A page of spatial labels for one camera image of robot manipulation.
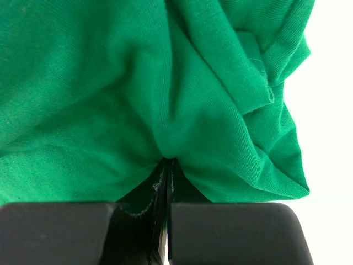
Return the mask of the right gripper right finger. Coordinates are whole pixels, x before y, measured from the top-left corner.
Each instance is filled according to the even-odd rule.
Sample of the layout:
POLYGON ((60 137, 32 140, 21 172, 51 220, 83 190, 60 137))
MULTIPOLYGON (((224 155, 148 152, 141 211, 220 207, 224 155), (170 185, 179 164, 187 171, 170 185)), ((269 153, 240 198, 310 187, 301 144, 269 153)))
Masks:
POLYGON ((168 163, 171 264, 312 264, 300 221, 281 203, 213 203, 168 163))

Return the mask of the green t-shirt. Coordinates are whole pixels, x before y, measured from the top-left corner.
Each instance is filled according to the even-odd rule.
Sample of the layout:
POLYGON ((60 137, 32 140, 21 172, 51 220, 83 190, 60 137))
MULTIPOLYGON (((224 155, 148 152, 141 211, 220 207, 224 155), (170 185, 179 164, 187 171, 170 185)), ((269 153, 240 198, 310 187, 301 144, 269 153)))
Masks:
POLYGON ((1 203, 116 201, 177 159, 213 202, 309 194, 284 81, 313 1, 2 1, 1 203))

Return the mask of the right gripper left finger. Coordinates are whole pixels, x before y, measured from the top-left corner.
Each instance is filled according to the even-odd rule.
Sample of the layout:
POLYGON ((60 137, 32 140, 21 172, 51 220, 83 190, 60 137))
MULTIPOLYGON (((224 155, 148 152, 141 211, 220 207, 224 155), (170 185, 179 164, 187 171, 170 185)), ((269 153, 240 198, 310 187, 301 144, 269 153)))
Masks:
POLYGON ((168 161, 116 202, 1 206, 2 264, 163 264, 168 161))

